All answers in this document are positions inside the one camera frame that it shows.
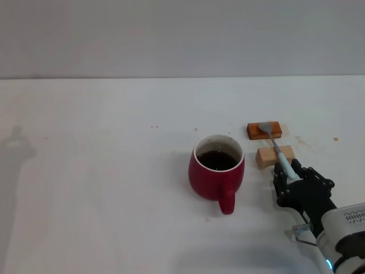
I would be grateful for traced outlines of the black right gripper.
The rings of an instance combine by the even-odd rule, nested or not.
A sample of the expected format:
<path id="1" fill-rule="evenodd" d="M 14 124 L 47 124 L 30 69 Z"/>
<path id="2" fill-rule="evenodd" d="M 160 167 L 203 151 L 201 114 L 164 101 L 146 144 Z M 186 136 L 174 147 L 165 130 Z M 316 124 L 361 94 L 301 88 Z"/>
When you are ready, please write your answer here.
<path id="1" fill-rule="evenodd" d="M 302 167 L 297 159 L 292 160 L 291 167 L 298 179 L 287 184 L 287 175 L 281 164 L 276 163 L 274 166 L 273 184 L 277 204 L 299 212 L 305 223 L 311 224 L 311 231 L 317 237 L 323 231 L 322 216 L 336 209 L 330 199 L 334 182 L 323 177 L 312 167 Z"/>

